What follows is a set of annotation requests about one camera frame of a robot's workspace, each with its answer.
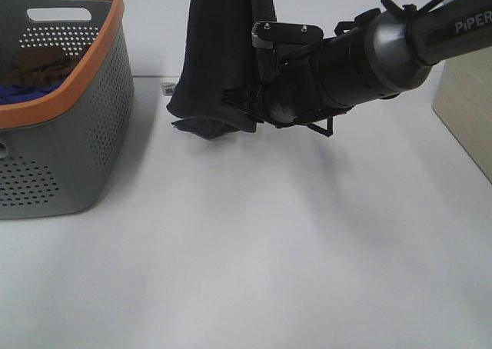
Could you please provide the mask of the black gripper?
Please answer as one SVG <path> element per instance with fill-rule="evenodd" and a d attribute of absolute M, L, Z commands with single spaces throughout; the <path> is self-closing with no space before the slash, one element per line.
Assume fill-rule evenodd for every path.
<path fill-rule="evenodd" d="M 273 75 L 265 81 L 225 89 L 222 102 L 246 114 L 252 121 L 276 128 L 304 126 L 317 133 L 333 135 L 333 118 L 348 107 L 323 93 L 315 58 L 322 42 L 305 45 L 285 55 Z"/>

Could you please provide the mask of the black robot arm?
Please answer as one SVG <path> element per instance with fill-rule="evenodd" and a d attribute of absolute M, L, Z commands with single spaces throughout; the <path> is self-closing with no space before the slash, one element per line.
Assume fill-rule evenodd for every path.
<path fill-rule="evenodd" d="M 420 87 L 431 69 L 491 45 L 491 0 L 432 0 L 380 8 L 340 22 L 325 38 L 314 25 L 257 22 L 253 47 L 274 57 L 260 81 L 224 91 L 223 101 L 276 128 L 304 126 L 323 136 L 335 116 Z"/>

